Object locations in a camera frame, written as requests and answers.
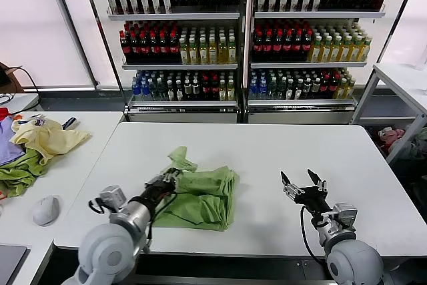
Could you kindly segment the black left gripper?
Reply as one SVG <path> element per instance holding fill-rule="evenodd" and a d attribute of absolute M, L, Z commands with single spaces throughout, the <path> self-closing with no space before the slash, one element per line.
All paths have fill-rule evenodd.
<path fill-rule="evenodd" d="M 176 182 L 183 172 L 176 168 L 169 168 L 166 174 L 160 174 L 145 184 L 145 198 L 148 200 L 162 200 L 166 195 L 175 191 Z"/>

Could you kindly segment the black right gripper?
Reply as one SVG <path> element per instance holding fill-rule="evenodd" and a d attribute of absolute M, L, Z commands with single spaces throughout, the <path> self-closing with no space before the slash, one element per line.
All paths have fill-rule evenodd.
<path fill-rule="evenodd" d="M 291 183 L 284 172 L 281 172 L 283 191 L 296 204 L 304 205 L 311 215 L 320 215 L 332 209 L 326 202 L 326 180 L 321 180 L 319 175 L 307 169 L 310 179 L 316 186 L 299 188 Z"/>

